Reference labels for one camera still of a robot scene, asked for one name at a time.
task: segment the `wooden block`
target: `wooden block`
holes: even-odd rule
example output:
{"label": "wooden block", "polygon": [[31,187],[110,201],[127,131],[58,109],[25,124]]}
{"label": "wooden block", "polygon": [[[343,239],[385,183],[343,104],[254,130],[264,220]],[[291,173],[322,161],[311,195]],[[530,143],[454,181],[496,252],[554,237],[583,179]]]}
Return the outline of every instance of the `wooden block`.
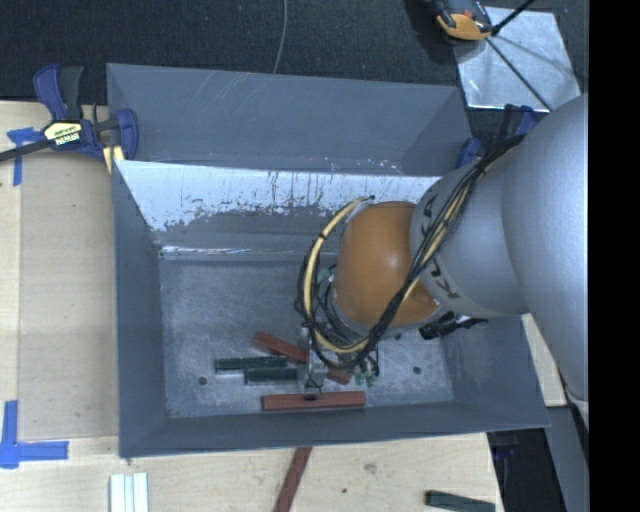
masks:
{"label": "wooden block", "polygon": [[302,480],[302,474],[304,473],[304,468],[307,467],[307,461],[311,456],[312,449],[311,446],[296,448],[273,512],[289,512],[291,510],[293,498],[296,496],[298,485]]}
{"label": "wooden block", "polygon": [[[259,350],[264,350],[270,354],[287,356],[292,363],[306,363],[307,353],[303,348],[289,342],[271,336],[266,332],[257,332],[253,338],[253,346]],[[343,371],[329,368],[327,378],[338,384],[349,384],[351,376]]]}
{"label": "wooden block", "polygon": [[333,409],[337,407],[363,407],[367,403],[364,391],[322,393],[315,400],[308,400],[304,393],[264,395],[263,411],[298,411],[304,409]]}

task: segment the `robotic arm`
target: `robotic arm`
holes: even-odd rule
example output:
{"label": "robotic arm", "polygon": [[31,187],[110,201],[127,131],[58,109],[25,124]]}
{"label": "robotic arm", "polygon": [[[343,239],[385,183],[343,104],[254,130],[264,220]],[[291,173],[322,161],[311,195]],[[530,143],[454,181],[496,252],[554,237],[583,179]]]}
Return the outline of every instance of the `robotic arm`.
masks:
{"label": "robotic arm", "polygon": [[[364,369],[377,342],[403,330],[530,312],[588,425],[586,130],[585,96],[449,172],[418,205],[347,205],[334,218],[351,215],[325,326],[313,314],[315,280],[299,301],[318,356]],[[316,272],[310,260],[301,278]]]}

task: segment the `black cable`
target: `black cable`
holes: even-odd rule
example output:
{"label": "black cable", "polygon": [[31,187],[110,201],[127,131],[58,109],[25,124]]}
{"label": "black cable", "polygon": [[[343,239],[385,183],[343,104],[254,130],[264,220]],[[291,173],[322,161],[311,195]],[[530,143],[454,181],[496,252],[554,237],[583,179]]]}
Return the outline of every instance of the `black cable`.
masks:
{"label": "black cable", "polygon": [[[331,368],[337,368],[341,370],[352,370],[357,366],[361,366],[364,363],[364,361],[370,357],[370,353],[377,347],[378,342],[380,341],[382,336],[384,336],[384,333],[387,331],[391,322],[393,321],[393,318],[395,317],[396,313],[400,309],[404,296],[406,295],[406,292],[408,291],[413,281],[417,279],[420,273],[427,268],[427,266],[431,263],[433,258],[438,254],[440,249],[448,241],[448,239],[451,237],[451,235],[457,228],[460,222],[460,219],[462,218],[462,214],[465,211],[469,198],[471,197],[478,180],[486,173],[488,167],[497,158],[502,156],[504,153],[506,153],[515,145],[519,144],[522,139],[523,139],[523,136],[513,137],[505,141],[500,146],[490,150],[487,153],[487,155],[480,162],[478,162],[456,184],[453,191],[449,195],[447,201],[445,202],[444,206],[442,207],[442,209],[440,209],[440,211],[436,215],[434,222],[431,223],[428,230],[424,233],[425,236],[420,244],[418,251],[414,255],[405,283],[400,288],[400,290],[398,290],[398,292],[393,296],[393,298],[389,301],[389,304],[387,305],[387,307],[385,308],[385,311],[380,316],[380,319],[378,320],[378,322],[369,330],[368,340],[365,346],[360,351],[357,352],[357,355],[354,359],[348,362],[336,363],[335,361],[329,360],[322,353],[322,350],[320,349],[319,342],[316,337],[316,332],[318,332],[326,339],[331,340],[331,342],[334,343],[336,346],[339,346],[339,345],[342,345],[342,343],[345,341],[342,336],[342,333],[336,332],[335,325],[332,325],[332,329],[329,329],[325,325],[322,325],[316,320],[316,318],[310,317],[305,312],[304,307],[301,307],[301,305],[303,304],[303,294],[304,294],[303,276],[304,276],[305,269],[308,265],[309,257],[310,257],[310,253],[307,254],[307,256],[305,257],[305,262],[300,271],[301,278],[299,278],[298,280],[299,291],[298,291],[298,299],[296,300],[296,305],[297,305],[296,311],[298,311],[298,313],[300,313],[303,316],[305,320],[303,325],[305,325],[309,329],[312,348],[323,363],[325,363],[327,366]],[[461,201],[461,204],[456,206],[457,210],[453,212],[452,222],[449,222],[449,220],[447,220],[445,217],[448,215],[449,208],[451,208],[454,204],[456,204],[457,201]],[[434,237],[442,237],[442,238],[438,242],[438,246],[435,247],[435,249],[433,249],[431,256],[427,258],[425,261],[422,261],[424,259],[424,255],[426,251],[432,250],[432,245],[435,239]],[[316,266],[312,270],[313,279],[311,284],[312,286],[311,296],[315,297],[316,299],[319,297],[319,293],[315,289],[315,287],[317,287],[316,278],[317,278],[317,269],[318,269],[319,259],[320,259],[319,257],[316,259]]]}
{"label": "black cable", "polygon": [[287,34],[287,18],[289,14],[287,13],[287,0],[282,0],[282,33],[280,34],[280,46],[278,47],[278,55],[276,56],[276,62],[273,65],[272,74],[276,74],[278,71],[278,66],[280,66],[280,57],[282,57],[282,48],[284,47],[284,38]]}
{"label": "black cable", "polygon": [[524,84],[524,86],[529,89],[529,91],[531,91],[531,94],[533,94],[536,99],[542,103],[544,105],[544,107],[551,112],[553,109],[551,108],[551,105],[549,105],[542,96],[540,96],[540,93],[538,91],[536,91],[536,89],[533,87],[533,85],[531,85],[531,83],[529,83],[529,81],[522,76],[522,73],[520,73],[520,71],[518,71],[516,69],[516,67],[511,64],[511,62],[509,61],[509,59],[507,59],[507,57],[505,57],[505,55],[498,49],[498,47],[493,44],[493,42],[489,39],[487,39],[487,43],[489,44],[489,46],[491,46],[491,48],[494,49],[494,51],[498,54],[498,57],[500,57],[500,59],[502,59],[502,61],[509,67],[509,69],[511,69],[511,71],[513,71],[513,73],[518,77],[518,79]]}
{"label": "black cable", "polygon": [[498,23],[495,27],[493,27],[491,29],[491,35],[492,36],[497,36],[498,33],[505,27],[505,25],[507,25],[508,23],[511,22],[511,20],[513,20],[513,18],[515,18],[516,16],[518,16],[522,11],[524,11],[527,7],[529,7],[533,2],[535,2],[536,0],[527,0],[525,3],[523,3],[520,7],[518,7],[515,11],[513,11],[511,14],[509,14],[509,16],[507,16],[505,19],[503,19],[500,23]]}

